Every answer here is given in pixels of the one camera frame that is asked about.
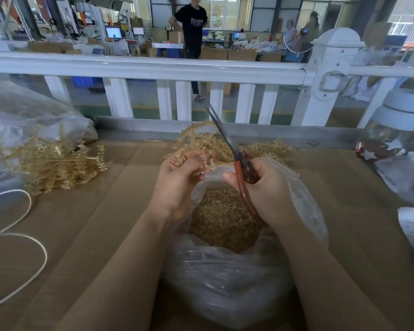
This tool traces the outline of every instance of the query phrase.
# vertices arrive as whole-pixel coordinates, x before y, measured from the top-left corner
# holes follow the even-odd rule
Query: black t-shirt
[[[188,50],[201,50],[203,43],[203,25],[207,23],[207,12],[199,6],[195,9],[191,4],[185,5],[174,15],[182,23],[185,48]]]

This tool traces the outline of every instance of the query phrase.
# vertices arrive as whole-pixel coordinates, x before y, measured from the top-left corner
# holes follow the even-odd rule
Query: white railing
[[[71,106],[62,77],[102,77],[112,116],[127,118],[134,115],[126,79],[156,79],[161,120],[172,118],[170,81],[175,81],[177,119],[185,121],[192,120],[190,81],[212,82],[210,103],[219,116],[223,83],[239,83],[236,123],[249,123],[256,84],[265,84],[259,124],[270,124],[279,85],[302,86],[295,126],[325,126],[349,75],[384,77],[358,127],[365,127],[399,77],[414,77],[414,67],[351,66],[364,44],[348,28],[330,30],[313,44],[308,64],[0,52],[0,74],[43,75],[52,97]]]

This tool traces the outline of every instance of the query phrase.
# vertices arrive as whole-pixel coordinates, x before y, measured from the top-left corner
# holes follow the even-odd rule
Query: scissor blade
[[[239,150],[239,147],[236,146],[236,144],[230,138],[229,134],[224,129],[224,126],[222,125],[221,119],[218,117],[216,111],[213,109],[213,107],[211,106],[210,103],[209,103],[209,105],[210,105],[210,109],[209,109],[209,107],[207,105],[205,105],[205,107],[206,107],[208,113],[210,114],[211,119],[213,120],[213,123],[215,123],[215,125],[218,128],[219,132],[221,133],[221,135],[225,139],[227,145],[232,150],[232,154],[233,154],[235,160],[240,160],[240,158],[241,158],[241,156],[240,156],[241,151]]]

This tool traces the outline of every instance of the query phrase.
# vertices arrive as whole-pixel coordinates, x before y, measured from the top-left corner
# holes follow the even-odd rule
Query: green floor stripe
[[[109,107],[93,106],[93,105],[78,105],[77,109],[86,116],[112,116]],[[133,108],[133,116],[139,119],[159,120],[159,109],[149,108]],[[290,125],[293,115],[273,114],[271,117],[271,125]],[[172,118],[177,119],[177,111],[172,110]],[[222,113],[222,121],[233,123],[236,118],[235,112],[224,111]],[[193,121],[205,121],[208,119],[207,111],[192,111]],[[252,112],[250,115],[250,124],[257,124],[259,119],[258,112]]]

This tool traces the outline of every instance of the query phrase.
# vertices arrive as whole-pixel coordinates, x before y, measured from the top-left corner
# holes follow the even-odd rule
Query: left hand
[[[190,194],[193,188],[198,182],[205,180],[203,174],[192,175],[194,172],[202,172],[207,162],[205,152],[188,151],[185,154],[188,159],[180,167],[176,167],[176,158],[183,151],[184,149],[178,150],[162,163],[148,206],[148,210],[162,220],[183,220],[190,211]]]

